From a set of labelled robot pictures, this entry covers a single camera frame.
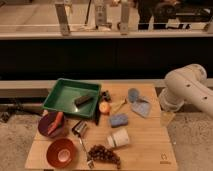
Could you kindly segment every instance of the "white cup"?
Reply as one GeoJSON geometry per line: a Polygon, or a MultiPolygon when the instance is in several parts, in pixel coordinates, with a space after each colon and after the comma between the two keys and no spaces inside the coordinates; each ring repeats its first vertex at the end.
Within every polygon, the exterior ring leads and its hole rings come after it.
{"type": "Polygon", "coordinates": [[[121,147],[130,143],[128,133],[125,128],[122,128],[107,137],[110,147],[121,147]]]}

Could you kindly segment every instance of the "green tray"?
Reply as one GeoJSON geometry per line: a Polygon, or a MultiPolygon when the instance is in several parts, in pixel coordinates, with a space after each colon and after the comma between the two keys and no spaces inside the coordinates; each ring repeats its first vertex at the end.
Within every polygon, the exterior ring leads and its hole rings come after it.
{"type": "Polygon", "coordinates": [[[92,118],[98,102],[101,85],[81,81],[58,79],[52,91],[43,103],[43,108],[62,111],[70,116],[92,118]],[[83,95],[90,94],[93,99],[76,107],[74,100],[83,95]]]}

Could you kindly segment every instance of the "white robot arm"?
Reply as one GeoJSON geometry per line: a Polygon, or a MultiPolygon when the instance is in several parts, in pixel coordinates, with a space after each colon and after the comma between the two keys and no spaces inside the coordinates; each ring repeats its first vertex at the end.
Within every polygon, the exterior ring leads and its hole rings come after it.
{"type": "Polygon", "coordinates": [[[165,77],[166,88],[159,95],[163,110],[178,111],[186,100],[213,117],[213,91],[203,85],[206,79],[206,70],[198,64],[169,72],[165,77]]]}

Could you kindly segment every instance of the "fork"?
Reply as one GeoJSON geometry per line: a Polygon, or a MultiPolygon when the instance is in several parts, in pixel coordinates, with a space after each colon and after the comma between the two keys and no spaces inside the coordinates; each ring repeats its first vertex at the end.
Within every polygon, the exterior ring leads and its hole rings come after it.
{"type": "Polygon", "coordinates": [[[89,153],[87,152],[86,147],[85,147],[85,145],[84,145],[84,143],[83,143],[81,137],[79,136],[78,138],[79,138],[80,144],[81,144],[81,146],[82,146],[84,152],[86,153],[86,156],[87,156],[87,165],[89,166],[90,169],[93,169],[93,168],[94,168],[93,159],[92,159],[92,157],[89,155],[89,153]]]}

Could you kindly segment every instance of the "red bowl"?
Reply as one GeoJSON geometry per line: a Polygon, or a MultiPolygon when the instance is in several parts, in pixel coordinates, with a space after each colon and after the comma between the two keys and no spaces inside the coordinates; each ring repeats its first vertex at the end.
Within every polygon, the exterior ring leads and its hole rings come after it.
{"type": "Polygon", "coordinates": [[[63,117],[61,121],[61,125],[58,128],[56,128],[56,130],[53,131],[51,134],[48,134],[48,128],[55,121],[57,113],[58,112],[50,112],[41,118],[38,124],[38,131],[41,135],[49,137],[49,138],[54,138],[62,134],[65,128],[65,120],[66,120],[65,116],[63,117]]]}
{"type": "Polygon", "coordinates": [[[64,168],[70,164],[76,154],[73,142],[67,138],[61,138],[50,144],[46,158],[48,163],[55,168],[64,168]]]}

